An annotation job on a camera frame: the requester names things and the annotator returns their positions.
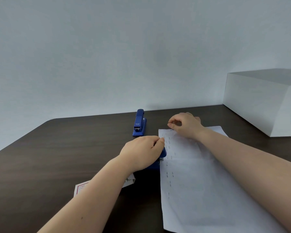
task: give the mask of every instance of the dark wooden table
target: dark wooden table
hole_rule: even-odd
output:
[[[146,111],[146,135],[168,129],[179,112],[220,125],[240,142],[291,161],[291,137],[269,138],[224,105]],[[136,113],[53,119],[0,151],[0,233],[37,232],[74,194],[133,139]],[[163,229],[158,171],[135,173],[122,189],[104,232],[167,232]]]

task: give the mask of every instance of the person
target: person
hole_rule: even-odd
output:
[[[291,232],[291,162],[207,129],[190,113],[174,115],[168,126],[203,143],[248,194]],[[164,138],[158,136],[127,142],[39,233],[102,232],[126,178],[151,165],[163,147]]]

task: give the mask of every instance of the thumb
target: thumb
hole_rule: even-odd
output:
[[[170,127],[171,129],[175,130],[176,132],[178,131],[178,129],[180,127],[180,126],[177,126],[173,123],[168,123],[167,126]]]
[[[165,146],[165,139],[164,139],[164,137],[162,137],[155,143],[155,145],[152,149],[157,150],[159,152],[159,154],[161,154],[164,146]]]

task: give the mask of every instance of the paper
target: paper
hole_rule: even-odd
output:
[[[124,185],[122,186],[122,188],[126,187],[128,185],[134,184],[135,180],[136,180],[136,178],[135,178],[134,174],[132,173],[126,179],[126,181],[124,182]],[[77,194],[79,194],[88,183],[89,183],[89,181],[85,181],[85,182],[82,182],[80,184],[75,185],[73,197],[76,196]]]
[[[220,126],[210,129],[226,136]],[[177,233],[282,233],[201,143],[159,130],[167,156],[160,162],[165,230]]]

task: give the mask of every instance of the person's right arm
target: person's right arm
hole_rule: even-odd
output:
[[[291,162],[207,129],[190,113],[174,115],[168,126],[203,143],[247,193],[291,232]]]

